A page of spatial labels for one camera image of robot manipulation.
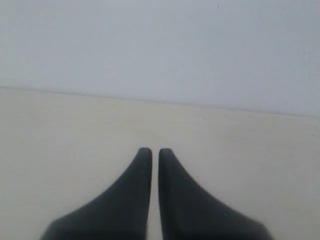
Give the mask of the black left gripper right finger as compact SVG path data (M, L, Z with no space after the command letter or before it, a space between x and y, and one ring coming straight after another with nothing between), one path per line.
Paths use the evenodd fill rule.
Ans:
M203 189L170 148L158 155L158 200L165 240L271 240L260 222Z

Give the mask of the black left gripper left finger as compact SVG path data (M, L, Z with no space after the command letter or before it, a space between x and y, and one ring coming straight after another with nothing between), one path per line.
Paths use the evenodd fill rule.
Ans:
M101 195L54 220L43 240L144 240L152 183L152 151L142 147Z

